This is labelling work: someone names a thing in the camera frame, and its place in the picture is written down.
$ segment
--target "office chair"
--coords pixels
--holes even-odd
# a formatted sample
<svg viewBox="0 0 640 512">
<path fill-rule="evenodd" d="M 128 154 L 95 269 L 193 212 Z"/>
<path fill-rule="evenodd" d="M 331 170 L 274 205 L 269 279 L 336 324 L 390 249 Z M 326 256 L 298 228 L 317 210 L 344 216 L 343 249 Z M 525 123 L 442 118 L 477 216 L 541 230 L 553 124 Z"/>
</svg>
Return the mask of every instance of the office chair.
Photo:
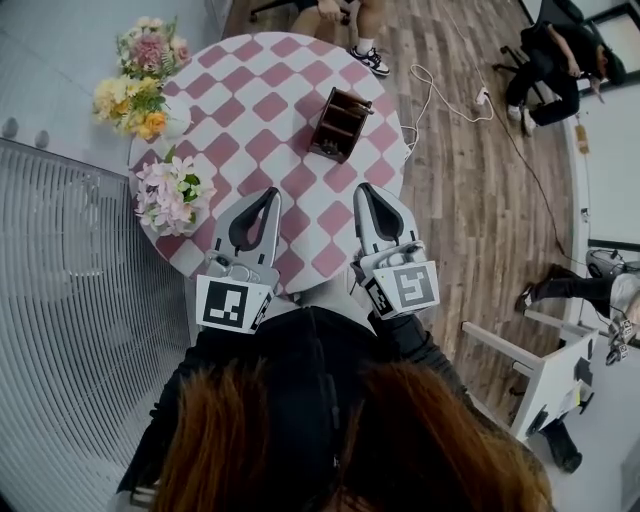
<svg viewBox="0 0 640 512">
<path fill-rule="evenodd" d="M 544 23 L 551 23 L 556 25 L 575 24 L 581 25 L 584 22 L 584 15 L 582 11 L 571 2 L 571 0 L 542 0 L 540 5 L 540 12 L 538 13 L 538 19 L 535 24 L 529 28 L 525 28 L 520 32 L 520 40 L 522 41 L 521 50 L 527 53 L 526 40 L 535 35 L 538 31 L 544 30 Z M 516 63 L 515 66 L 507 66 L 505 64 L 494 64 L 492 67 L 495 71 L 499 69 L 506 69 L 512 73 L 517 73 L 518 70 L 524 64 L 524 59 L 518 55 L 518 53 L 509 46 L 503 46 L 500 48 L 500 53 L 511 55 L 511 58 Z M 533 90 L 537 94 L 542 104 L 545 103 L 542 93 L 537 85 L 533 86 Z"/>
<path fill-rule="evenodd" d="M 262 5 L 257 9 L 253 9 L 251 11 L 251 14 L 249 14 L 249 21 L 251 23 L 256 23 L 258 21 L 258 13 L 292 3 L 293 0 L 274 0 L 273 2 L 269 2 L 268 4 Z M 342 7 L 340 7 L 340 11 L 342 12 L 342 14 L 344 14 L 340 23 L 342 23 L 343 25 L 349 25 L 349 23 L 351 23 L 351 19 L 349 18 L 350 11 L 343 9 Z"/>
</svg>

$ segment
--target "reddish hair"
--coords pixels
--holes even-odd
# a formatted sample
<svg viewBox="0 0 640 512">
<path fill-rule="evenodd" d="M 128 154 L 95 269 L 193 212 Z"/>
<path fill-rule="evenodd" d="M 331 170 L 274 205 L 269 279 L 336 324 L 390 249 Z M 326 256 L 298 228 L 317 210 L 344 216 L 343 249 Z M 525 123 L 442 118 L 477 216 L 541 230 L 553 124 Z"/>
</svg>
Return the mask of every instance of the reddish hair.
<svg viewBox="0 0 640 512">
<path fill-rule="evenodd" d="M 152 512 L 277 507 L 264 499 L 268 418 L 260 374 L 261 366 L 231 365 L 185 384 Z M 551 510 L 549 483 L 533 455 L 508 434 L 484 427 L 434 373 L 385 364 L 370 369 L 364 383 L 335 508 Z"/>
</svg>

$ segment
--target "flower bouquet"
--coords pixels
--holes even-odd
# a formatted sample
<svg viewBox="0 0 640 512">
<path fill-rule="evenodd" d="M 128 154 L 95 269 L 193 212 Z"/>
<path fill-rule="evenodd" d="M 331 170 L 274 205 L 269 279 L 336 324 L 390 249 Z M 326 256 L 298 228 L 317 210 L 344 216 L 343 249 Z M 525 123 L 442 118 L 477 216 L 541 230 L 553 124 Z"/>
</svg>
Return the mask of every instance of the flower bouquet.
<svg viewBox="0 0 640 512">
<path fill-rule="evenodd" d="M 164 82 L 189 59 L 187 42 L 176 36 L 177 18 L 165 23 L 142 17 L 136 26 L 118 36 L 118 63 L 131 78 L 151 77 Z"/>
<path fill-rule="evenodd" d="M 157 80 L 122 75 L 100 82 L 93 97 L 93 113 L 98 121 L 112 123 L 120 133 L 150 139 L 165 129 L 164 102 Z"/>
<path fill-rule="evenodd" d="M 174 156 L 171 148 L 164 162 L 145 164 L 139 178 L 136 215 L 143 226 L 160 236 L 189 234 L 199 210 L 209 208 L 215 189 L 211 181 L 196 174 L 193 158 Z"/>
</svg>

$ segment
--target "pink and white checkered tablecloth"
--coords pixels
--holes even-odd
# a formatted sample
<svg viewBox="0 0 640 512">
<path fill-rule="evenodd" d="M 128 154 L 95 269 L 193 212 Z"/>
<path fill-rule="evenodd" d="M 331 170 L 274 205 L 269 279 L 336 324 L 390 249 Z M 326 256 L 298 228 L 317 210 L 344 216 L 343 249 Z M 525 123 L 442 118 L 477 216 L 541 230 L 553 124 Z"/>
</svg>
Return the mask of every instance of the pink and white checkered tablecloth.
<svg viewBox="0 0 640 512">
<path fill-rule="evenodd" d="M 332 87 L 373 101 L 362 136 L 340 165 L 307 152 Z M 240 196 L 276 186 L 282 194 L 281 238 L 275 267 L 286 293 L 339 273 L 358 248 L 353 192 L 368 181 L 399 195 L 405 145 L 393 101 L 377 78 L 342 48 L 280 32 L 242 35 L 195 55 L 164 93 L 185 102 L 193 124 L 175 141 L 217 189 L 210 215 L 200 214 L 190 236 L 145 233 L 184 275 L 206 271 L 216 218 Z M 136 138 L 134 173 L 161 160 L 167 141 Z"/>
</svg>

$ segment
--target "wooden floor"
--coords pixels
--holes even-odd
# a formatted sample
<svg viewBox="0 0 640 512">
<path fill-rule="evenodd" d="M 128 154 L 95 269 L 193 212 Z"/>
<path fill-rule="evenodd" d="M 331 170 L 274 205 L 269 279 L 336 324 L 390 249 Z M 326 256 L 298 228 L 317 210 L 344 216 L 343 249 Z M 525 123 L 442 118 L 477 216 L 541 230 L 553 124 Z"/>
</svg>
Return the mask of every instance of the wooden floor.
<svg viewBox="0 0 640 512">
<path fill-rule="evenodd" d="M 260 14 L 256 24 L 249 23 L 250 8 L 261 3 L 236 0 L 226 35 L 290 27 L 296 16 L 292 7 Z M 470 41 L 468 49 L 443 5 Z M 469 117 L 488 113 L 474 105 L 482 84 L 469 51 L 496 114 L 505 119 L 509 77 L 494 72 L 491 64 L 504 60 L 500 46 L 517 45 L 519 31 L 528 25 L 516 0 L 390 0 L 386 20 L 377 46 L 392 69 L 384 85 L 397 102 L 402 124 L 414 123 L 428 92 L 409 73 L 414 63 L 434 74 L 456 109 Z M 339 27 L 336 43 L 347 47 L 350 36 L 349 29 Z M 420 125 L 421 141 L 405 168 L 402 192 L 429 256 L 438 262 L 441 305 L 434 318 L 423 321 L 470 390 L 506 419 L 515 405 L 507 391 L 517 374 L 508 360 L 472 344 L 460 324 L 475 322 L 539 355 L 551 352 L 557 331 L 518 315 L 513 304 L 524 285 L 542 278 L 550 263 L 567 262 L 555 248 L 543 198 L 500 122 L 468 123 L 433 96 Z M 570 248 L 571 173 L 562 127 L 540 129 L 533 139 L 524 139 L 518 127 L 509 130 L 540 178 L 560 239 Z M 563 303 L 547 301 L 540 309 L 560 316 Z"/>
</svg>

